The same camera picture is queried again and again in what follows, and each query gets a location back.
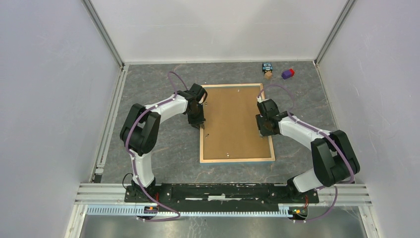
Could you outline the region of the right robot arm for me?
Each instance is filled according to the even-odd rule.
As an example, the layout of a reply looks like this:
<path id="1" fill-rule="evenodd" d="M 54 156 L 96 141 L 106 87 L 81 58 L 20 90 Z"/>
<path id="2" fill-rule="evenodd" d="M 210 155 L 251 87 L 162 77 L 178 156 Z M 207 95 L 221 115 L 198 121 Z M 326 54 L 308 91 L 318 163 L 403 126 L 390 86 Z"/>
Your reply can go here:
<path id="1" fill-rule="evenodd" d="M 345 132 L 323 130 L 288 111 L 280 112 L 272 99 L 258 97 L 257 108 L 256 121 L 261 136 L 286 136 L 311 151 L 313 167 L 287 181 L 286 196 L 290 201 L 299 202 L 306 192 L 316 188 L 354 181 L 360 164 Z"/>

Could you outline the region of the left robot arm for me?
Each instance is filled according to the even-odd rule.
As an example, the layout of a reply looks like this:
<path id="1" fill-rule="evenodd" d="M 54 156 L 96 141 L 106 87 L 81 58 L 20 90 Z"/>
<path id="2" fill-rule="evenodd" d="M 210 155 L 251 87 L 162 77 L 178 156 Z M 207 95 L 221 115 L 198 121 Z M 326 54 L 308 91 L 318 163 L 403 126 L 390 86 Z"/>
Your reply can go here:
<path id="1" fill-rule="evenodd" d="M 204 128 L 204 102 L 207 91 L 193 84 L 186 91 L 177 91 L 169 98 L 150 105 L 134 104 L 123 124 L 120 139 L 130 156 L 133 168 L 132 184 L 127 193 L 150 202 L 156 195 L 155 176 L 152 171 L 151 151 L 156 145 L 160 124 L 173 116 L 184 114 L 188 124 Z"/>

